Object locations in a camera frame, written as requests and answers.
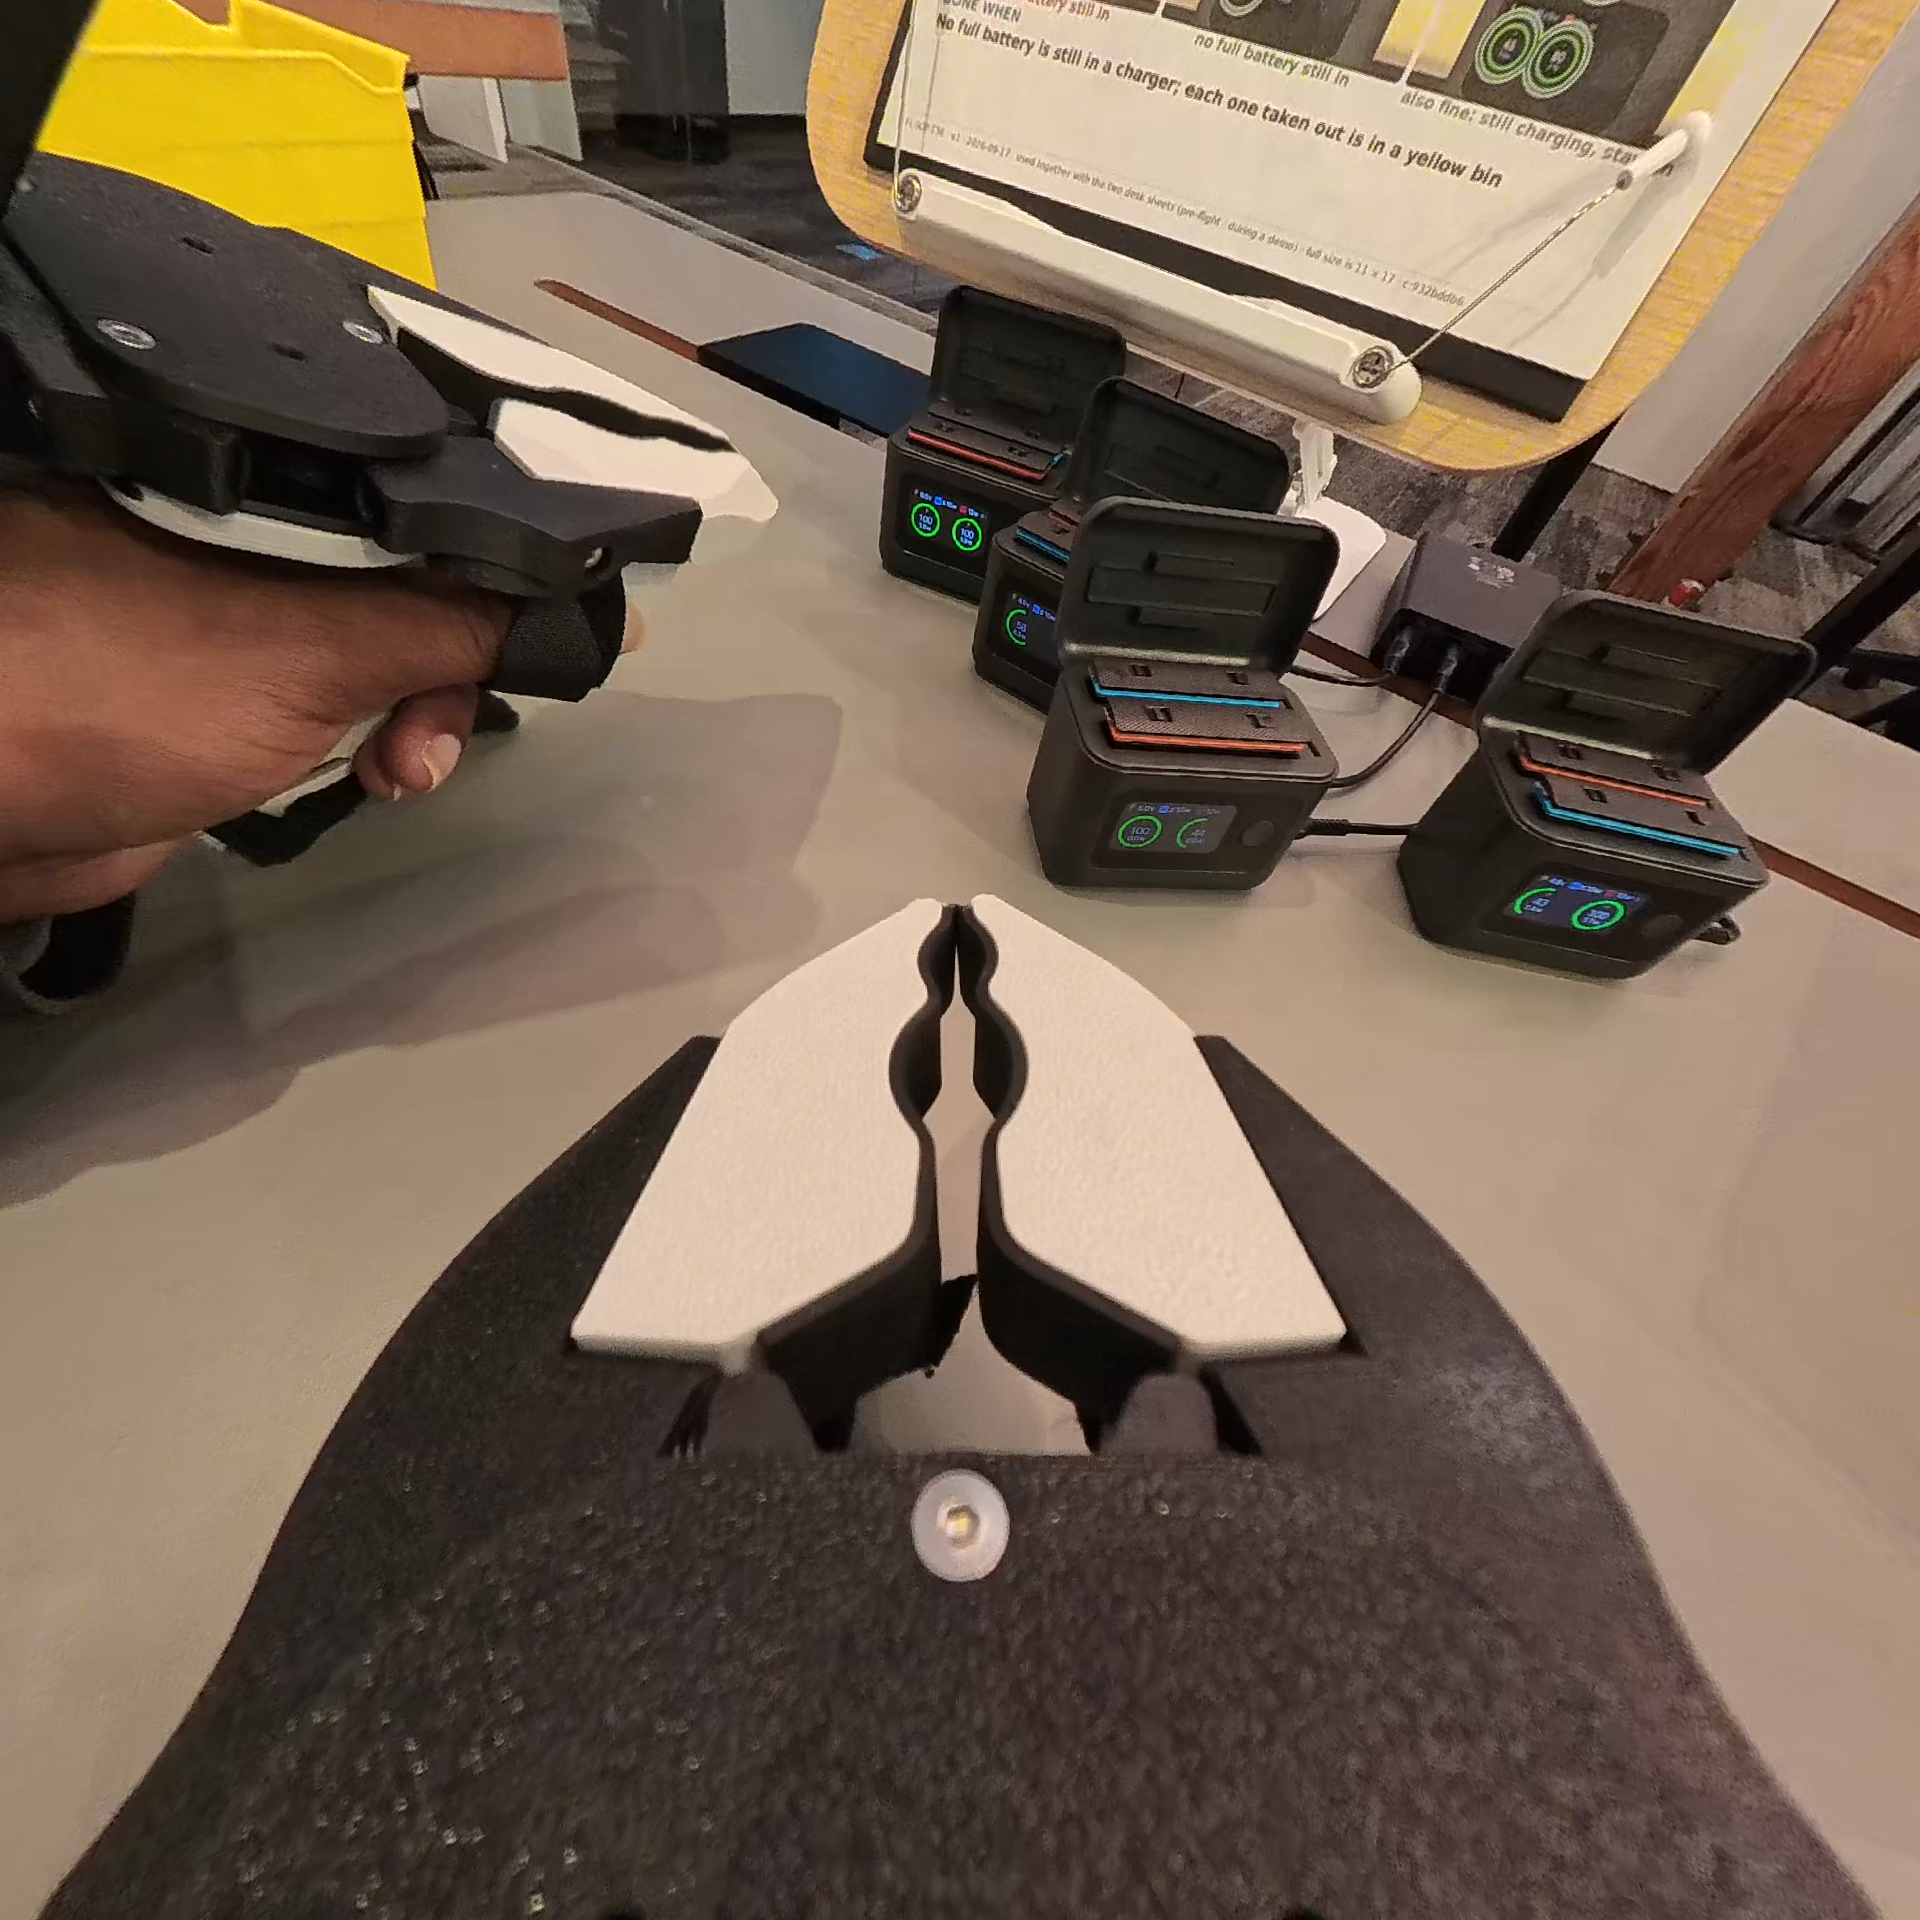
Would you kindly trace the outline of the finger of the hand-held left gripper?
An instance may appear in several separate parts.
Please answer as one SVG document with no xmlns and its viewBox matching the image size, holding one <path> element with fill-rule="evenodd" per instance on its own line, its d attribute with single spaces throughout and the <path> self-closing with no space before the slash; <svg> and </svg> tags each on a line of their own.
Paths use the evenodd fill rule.
<svg viewBox="0 0 1920 1920">
<path fill-rule="evenodd" d="M 630 442 L 722 450 L 708 422 L 492 318 L 388 287 L 370 287 L 366 300 L 441 398 L 489 430 L 517 405 Z"/>
<path fill-rule="evenodd" d="M 687 499 L 707 519 L 766 524 L 781 509 L 778 495 L 729 438 L 684 445 L 615 433 L 510 398 L 492 412 L 492 445 L 540 480 Z"/>
</svg>

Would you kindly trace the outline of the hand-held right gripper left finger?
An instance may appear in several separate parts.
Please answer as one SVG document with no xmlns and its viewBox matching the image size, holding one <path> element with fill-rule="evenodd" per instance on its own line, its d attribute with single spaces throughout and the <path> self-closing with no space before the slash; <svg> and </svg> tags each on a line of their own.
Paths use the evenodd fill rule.
<svg viewBox="0 0 1920 1920">
<path fill-rule="evenodd" d="M 954 909 L 916 898 L 731 1022 L 577 1311 L 579 1350 L 789 1389 L 924 1368 L 954 948 Z"/>
</svg>

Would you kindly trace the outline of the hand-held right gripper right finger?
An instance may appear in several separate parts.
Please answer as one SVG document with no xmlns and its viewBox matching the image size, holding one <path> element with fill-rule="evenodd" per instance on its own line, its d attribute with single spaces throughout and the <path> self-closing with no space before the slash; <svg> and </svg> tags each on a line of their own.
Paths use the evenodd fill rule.
<svg viewBox="0 0 1920 1920">
<path fill-rule="evenodd" d="M 1199 1034 L 995 894 L 968 905 L 983 1331 L 1063 1398 L 1337 1350 L 1328 1285 Z"/>
</svg>

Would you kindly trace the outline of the yellow plastic bin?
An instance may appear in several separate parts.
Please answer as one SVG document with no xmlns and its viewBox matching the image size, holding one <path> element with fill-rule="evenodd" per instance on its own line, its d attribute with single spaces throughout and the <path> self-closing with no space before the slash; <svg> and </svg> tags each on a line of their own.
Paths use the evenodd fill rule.
<svg viewBox="0 0 1920 1920">
<path fill-rule="evenodd" d="M 408 57 L 275 5 L 99 5 L 39 151 L 437 287 Z"/>
</svg>

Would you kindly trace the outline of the black battery charging case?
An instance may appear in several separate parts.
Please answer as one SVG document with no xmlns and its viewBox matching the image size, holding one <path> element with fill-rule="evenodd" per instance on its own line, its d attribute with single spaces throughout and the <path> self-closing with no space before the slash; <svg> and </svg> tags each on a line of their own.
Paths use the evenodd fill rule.
<svg viewBox="0 0 1920 1920">
<path fill-rule="evenodd" d="M 1087 405 L 1059 492 L 1026 515 L 1077 515 L 1082 533 L 1088 515 L 1110 499 L 1276 512 L 1291 482 L 1292 459 L 1281 442 L 1115 377 Z M 1011 528 L 992 538 L 973 671 L 1044 710 L 1061 675 L 1059 614 L 1071 564 L 1065 572 L 1036 564 L 1015 551 Z"/>
<path fill-rule="evenodd" d="M 1339 544 L 1292 516 L 1112 496 L 1085 519 L 1061 605 L 1055 684 L 1024 813 L 1049 883 L 1079 893 L 1258 889 L 1330 795 L 1339 762 L 1285 682 L 1328 588 Z M 1088 672 L 1121 662 L 1226 668 L 1282 680 L 1278 729 L 1300 760 L 1153 753 L 1108 743 Z"/>
<path fill-rule="evenodd" d="M 933 417 L 1063 452 L 1039 486 L 974 469 L 905 434 L 887 441 L 878 558 L 887 575 L 974 605 L 999 533 L 1049 504 L 1096 387 L 1123 377 L 1108 324 L 958 287 L 943 302 L 928 375 Z"/>
<path fill-rule="evenodd" d="M 1411 924 L 1439 948 L 1603 983 L 1735 941 L 1735 913 L 1766 889 L 1769 870 L 1711 776 L 1813 682 L 1816 662 L 1797 636 L 1609 593 L 1565 595 L 1482 692 L 1473 754 L 1403 841 Z M 1746 855 L 1716 861 L 1543 819 L 1531 795 L 1543 779 L 1514 757 L 1521 736 L 1695 775 L 1716 804 L 1553 785 L 1620 813 L 1674 808 L 1682 832 L 1744 843 Z"/>
</svg>

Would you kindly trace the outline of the person's left hand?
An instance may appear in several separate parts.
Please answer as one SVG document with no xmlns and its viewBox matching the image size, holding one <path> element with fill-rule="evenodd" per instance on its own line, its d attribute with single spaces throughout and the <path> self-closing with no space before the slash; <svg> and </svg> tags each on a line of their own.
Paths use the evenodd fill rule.
<svg viewBox="0 0 1920 1920">
<path fill-rule="evenodd" d="M 433 572 L 221 554 L 78 485 L 5 486 L 2 924 L 141 891 L 358 729 L 375 802 L 434 795 L 515 617 Z"/>
</svg>

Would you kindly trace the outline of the dark flat pad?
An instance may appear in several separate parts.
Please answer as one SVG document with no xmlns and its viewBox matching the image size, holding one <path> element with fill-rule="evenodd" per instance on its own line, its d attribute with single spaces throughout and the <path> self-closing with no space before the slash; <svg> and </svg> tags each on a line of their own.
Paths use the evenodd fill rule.
<svg viewBox="0 0 1920 1920">
<path fill-rule="evenodd" d="M 881 441 L 935 430 L 926 372 L 815 324 L 705 342 L 694 357 L 710 372 L 831 428 Z"/>
</svg>

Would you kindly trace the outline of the white stand base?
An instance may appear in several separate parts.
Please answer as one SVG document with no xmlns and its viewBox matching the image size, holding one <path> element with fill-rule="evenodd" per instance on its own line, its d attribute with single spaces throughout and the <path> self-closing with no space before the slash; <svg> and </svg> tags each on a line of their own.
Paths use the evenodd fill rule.
<svg viewBox="0 0 1920 1920">
<path fill-rule="evenodd" d="M 1387 530 L 1378 521 L 1332 499 L 1339 446 L 1330 426 L 1295 419 L 1291 461 L 1292 482 L 1282 501 L 1285 515 L 1307 519 L 1328 530 L 1339 547 L 1332 575 L 1314 611 L 1316 617 L 1322 617 L 1383 554 Z"/>
</svg>

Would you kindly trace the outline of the white instruction sheet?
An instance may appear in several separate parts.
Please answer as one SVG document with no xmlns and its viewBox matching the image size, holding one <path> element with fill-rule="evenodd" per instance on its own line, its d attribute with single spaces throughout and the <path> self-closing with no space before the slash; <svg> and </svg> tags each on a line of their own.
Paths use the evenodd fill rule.
<svg viewBox="0 0 1920 1920">
<path fill-rule="evenodd" d="M 1557 422 L 1833 10 L 905 5 L 866 158 Z"/>
</svg>

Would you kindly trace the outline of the black multi-port power hub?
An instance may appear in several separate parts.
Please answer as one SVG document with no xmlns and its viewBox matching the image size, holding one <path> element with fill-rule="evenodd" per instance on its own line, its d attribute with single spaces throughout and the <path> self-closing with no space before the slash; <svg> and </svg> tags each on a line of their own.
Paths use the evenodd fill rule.
<svg viewBox="0 0 1920 1920">
<path fill-rule="evenodd" d="M 1416 538 L 1388 593 L 1369 659 L 1406 682 L 1474 707 L 1562 596 L 1555 575 L 1441 534 Z"/>
</svg>

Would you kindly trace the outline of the wooden sign board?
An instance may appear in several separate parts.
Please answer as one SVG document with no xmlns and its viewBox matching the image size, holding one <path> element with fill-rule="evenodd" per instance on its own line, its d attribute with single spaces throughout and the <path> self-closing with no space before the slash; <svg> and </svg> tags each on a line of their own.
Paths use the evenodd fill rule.
<svg viewBox="0 0 1920 1920">
<path fill-rule="evenodd" d="M 806 132 L 813 171 L 831 208 L 857 235 L 907 261 L 1088 321 L 1082 310 L 1035 295 L 1017 280 L 979 285 L 950 254 L 901 233 L 895 177 L 871 165 L 866 155 L 903 6 L 824 6 L 809 76 Z M 1821 153 L 1859 112 L 1860 95 L 1877 89 L 1885 63 L 1900 61 L 1905 48 L 1917 47 L 1912 2 L 1842 2 L 1833 8 L 1760 129 L 1744 141 L 1627 333 L 1562 420 L 1526 417 L 1449 382 L 1423 387 L 1423 403 L 1400 425 L 1319 417 L 1298 400 L 1250 397 L 1208 370 L 1193 370 L 1123 336 L 1171 369 L 1428 469 L 1534 469 L 1617 426 L 1648 395 L 1689 409 L 1701 387 L 1716 392 L 1735 375 L 1759 372 L 1764 353 L 1787 354 L 1787 344 L 1766 334 L 1782 328 L 1778 308 L 1789 291 L 1789 230 L 1797 217 L 1814 210 L 1803 179 L 1821 171 Z"/>
</svg>

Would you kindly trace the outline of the wooden post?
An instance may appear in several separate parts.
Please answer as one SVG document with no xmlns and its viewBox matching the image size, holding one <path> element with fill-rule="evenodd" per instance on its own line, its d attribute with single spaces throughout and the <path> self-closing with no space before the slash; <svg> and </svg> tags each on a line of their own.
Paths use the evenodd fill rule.
<svg viewBox="0 0 1920 1920">
<path fill-rule="evenodd" d="M 1885 235 L 1611 577 L 1632 602 L 1692 609 L 1919 359 L 1919 205 Z"/>
</svg>

